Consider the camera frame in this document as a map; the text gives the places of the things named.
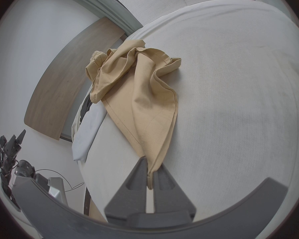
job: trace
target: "khaki fabric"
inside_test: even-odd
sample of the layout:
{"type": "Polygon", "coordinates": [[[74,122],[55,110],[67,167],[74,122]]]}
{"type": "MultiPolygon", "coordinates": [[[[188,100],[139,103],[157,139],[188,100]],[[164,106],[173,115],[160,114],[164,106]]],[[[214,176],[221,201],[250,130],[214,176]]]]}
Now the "khaki fabric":
{"type": "Polygon", "coordinates": [[[93,82],[91,101],[102,100],[136,153],[146,156],[150,189],[153,172],[161,166],[168,150],[178,111],[176,92],[160,77],[180,63],[180,58],[145,48],[143,40],[125,40],[107,54],[95,52],[86,67],[93,82]]]}

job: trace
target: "cream colored cloth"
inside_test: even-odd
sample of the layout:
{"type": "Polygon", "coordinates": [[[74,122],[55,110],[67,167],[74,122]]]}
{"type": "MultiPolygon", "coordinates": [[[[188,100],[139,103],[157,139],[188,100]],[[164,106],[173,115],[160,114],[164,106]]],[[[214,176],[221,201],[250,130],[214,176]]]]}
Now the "cream colored cloth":
{"type": "Polygon", "coordinates": [[[178,111],[176,92],[159,77],[177,69],[181,59],[144,46],[143,40],[126,40],[107,54],[95,52],[86,74],[93,81],[91,101],[102,100],[136,153],[147,157],[152,189],[152,175],[166,155],[178,111]]]}

